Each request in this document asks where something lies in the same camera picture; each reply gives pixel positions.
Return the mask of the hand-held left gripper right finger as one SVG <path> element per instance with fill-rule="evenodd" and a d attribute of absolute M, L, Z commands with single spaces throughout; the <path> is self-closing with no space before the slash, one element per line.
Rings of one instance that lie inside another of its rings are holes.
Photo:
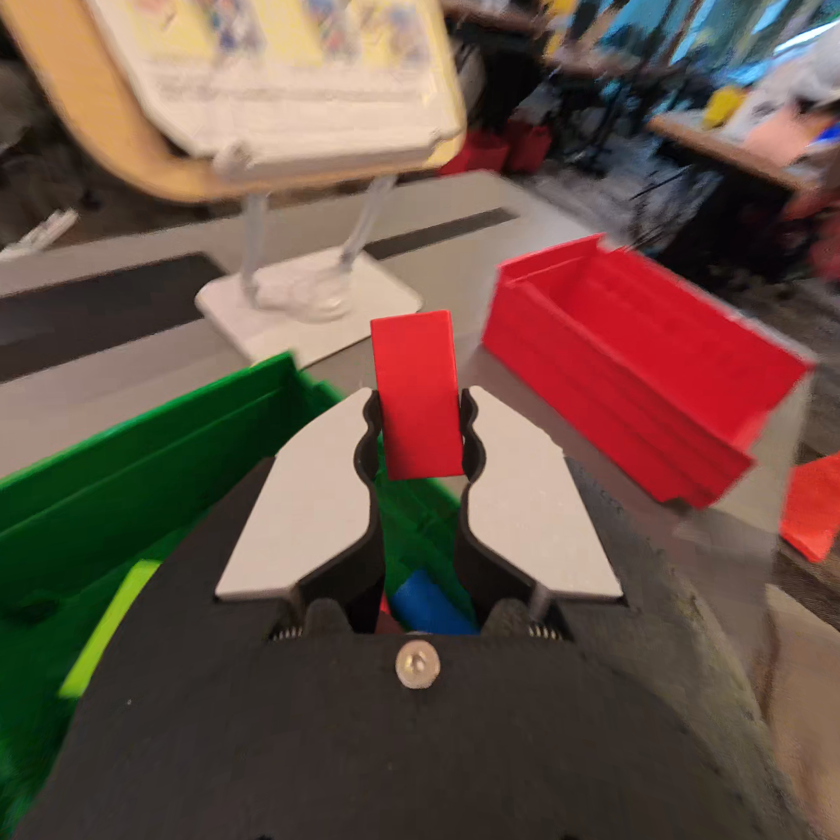
<path fill-rule="evenodd" d="M 545 618 L 557 600 L 618 603 L 623 587 L 595 530 L 564 451 L 488 390 L 460 399 L 467 483 L 455 572 L 477 618 L 501 601 Z"/>

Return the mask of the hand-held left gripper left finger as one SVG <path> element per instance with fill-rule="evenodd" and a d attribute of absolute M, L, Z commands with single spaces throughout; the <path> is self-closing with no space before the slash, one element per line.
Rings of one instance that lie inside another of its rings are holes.
<path fill-rule="evenodd" d="M 382 427 L 369 387 L 317 416 L 276 453 L 216 585 L 224 602 L 295 595 L 378 608 L 385 580 L 375 498 Z"/>

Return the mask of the red rectangular block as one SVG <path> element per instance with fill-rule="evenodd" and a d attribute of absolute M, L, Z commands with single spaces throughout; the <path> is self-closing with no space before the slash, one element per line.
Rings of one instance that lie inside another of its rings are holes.
<path fill-rule="evenodd" d="M 389 479 L 463 475 L 450 312 L 372 320 L 371 341 Z"/>

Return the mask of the red plastic bin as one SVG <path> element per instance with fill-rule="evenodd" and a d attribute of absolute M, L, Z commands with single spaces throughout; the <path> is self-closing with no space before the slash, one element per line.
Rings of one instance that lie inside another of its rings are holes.
<path fill-rule="evenodd" d="M 816 363 L 603 238 L 499 264 L 481 342 L 657 502 L 708 508 Z"/>

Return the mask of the green plastic bin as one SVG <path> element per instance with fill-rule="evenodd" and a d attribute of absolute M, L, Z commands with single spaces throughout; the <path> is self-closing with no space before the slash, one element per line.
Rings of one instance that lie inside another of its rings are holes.
<path fill-rule="evenodd" d="M 404 637 L 214 596 L 271 456 L 338 401 L 281 356 L 2 480 L 2 838 L 479 833 L 464 701 L 400 684 Z M 163 564 L 58 698 L 143 559 Z"/>

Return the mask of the blue block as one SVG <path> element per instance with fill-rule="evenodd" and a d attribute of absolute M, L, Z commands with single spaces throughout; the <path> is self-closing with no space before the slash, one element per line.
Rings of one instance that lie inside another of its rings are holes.
<path fill-rule="evenodd" d="M 396 621 L 409 633 L 477 635 L 476 623 L 460 612 L 424 570 L 410 573 L 387 597 Z"/>

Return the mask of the lime green block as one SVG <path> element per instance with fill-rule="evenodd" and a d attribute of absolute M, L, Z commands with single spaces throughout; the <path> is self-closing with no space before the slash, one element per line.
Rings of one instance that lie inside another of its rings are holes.
<path fill-rule="evenodd" d="M 78 700 L 82 697 L 124 617 L 162 564 L 161 560 L 143 559 L 136 562 L 126 573 L 59 687 L 58 698 Z"/>

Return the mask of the orange flat piece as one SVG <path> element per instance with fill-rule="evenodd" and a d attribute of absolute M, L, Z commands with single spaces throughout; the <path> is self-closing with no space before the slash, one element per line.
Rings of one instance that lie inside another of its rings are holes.
<path fill-rule="evenodd" d="M 798 465 L 784 504 L 780 536 L 813 564 L 823 562 L 839 532 L 839 453 Z"/>

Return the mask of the red fabric bag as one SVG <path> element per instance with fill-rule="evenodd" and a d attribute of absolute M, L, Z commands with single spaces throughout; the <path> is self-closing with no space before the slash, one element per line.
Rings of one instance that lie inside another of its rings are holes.
<path fill-rule="evenodd" d="M 509 142 L 501 136 L 481 130 L 467 132 L 460 152 L 437 170 L 440 177 L 468 172 L 501 173 L 510 152 Z"/>
<path fill-rule="evenodd" d="M 508 155 L 505 173 L 510 175 L 533 175 L 542 166 L 552 143 L 550 127 L 532 124 L 518 119 L 508 121 L 505 140 Z"/>

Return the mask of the white flat item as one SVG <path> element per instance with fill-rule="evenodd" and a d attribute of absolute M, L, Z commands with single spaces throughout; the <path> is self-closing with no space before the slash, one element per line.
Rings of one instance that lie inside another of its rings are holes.
<path fill-rule="evenodd" d="M 1 249 L 1 262 L 36 255 L 49 249 L 76 225 L 78 219 L 79 214 L 73 208 L 55 211 L 17 242 L 4 246 Z"/>

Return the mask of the wooden table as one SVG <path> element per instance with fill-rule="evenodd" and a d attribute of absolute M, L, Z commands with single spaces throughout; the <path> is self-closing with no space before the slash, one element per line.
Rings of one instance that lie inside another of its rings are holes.
<path fill-rule="evenodd" d="M 759 178 L 792 193 L 816 186 L 816 175 L 801 166 L 787 169 L 749 152 L 724 138 L 718 129 L 701 126 L 702 111 L 661 112 L 646 122 L 646 129 L 694 153 Z"/>

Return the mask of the white sign stand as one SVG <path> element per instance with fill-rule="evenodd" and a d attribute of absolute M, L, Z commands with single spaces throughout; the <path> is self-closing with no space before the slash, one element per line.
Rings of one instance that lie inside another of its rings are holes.
<path fill-rule="evenodd" d="M 241 198 L 238 272 L 196 295 L 249 363 L 307 368 L 422 298 L 370 256 L 400 174 L 452 159 L 466 110 L 437 2 L 87 2 L 143 115 Z M 370 176 L 345 241 L 266 264 L 270 194 Z"/>

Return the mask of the yellow container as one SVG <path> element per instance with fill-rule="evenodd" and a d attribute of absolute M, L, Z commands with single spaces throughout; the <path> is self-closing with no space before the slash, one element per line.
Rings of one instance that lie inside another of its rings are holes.
<path fill-rule="evenodd" d="M 727 85 L 715 90 L 703 109 L 700 125 L 703 130 L 715 130 L 725 125 L 740 109 L 748 90 Z"/>

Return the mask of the tan curved wooden board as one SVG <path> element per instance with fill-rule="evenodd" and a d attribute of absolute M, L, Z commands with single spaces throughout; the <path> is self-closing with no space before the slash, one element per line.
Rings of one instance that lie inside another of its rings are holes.
<path fill-rule="evenodd" d="M 389 173 L 426 172 L 449 162 L 465 140 L 462 129 L 423 161 L 348 163 L 324 173 L 226 181 L 209 162 L 174 154 L 147 120 L 85 2 L 2 1 L 1 15 L 51 108 L 79 146 L 109 174 L 169 203 L 220 203 L 249 193 L 286 193 Z"/>

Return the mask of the pink box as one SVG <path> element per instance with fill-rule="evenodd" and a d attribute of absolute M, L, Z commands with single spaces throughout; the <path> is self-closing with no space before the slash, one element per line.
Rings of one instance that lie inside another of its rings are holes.
<path fill-rule="evenodd" d="M 835 121 L 830 111 L 799 113 L 782 108 L 751 130 L 742 147 L 772 165 L 786 168 L 802 158 Z"/>

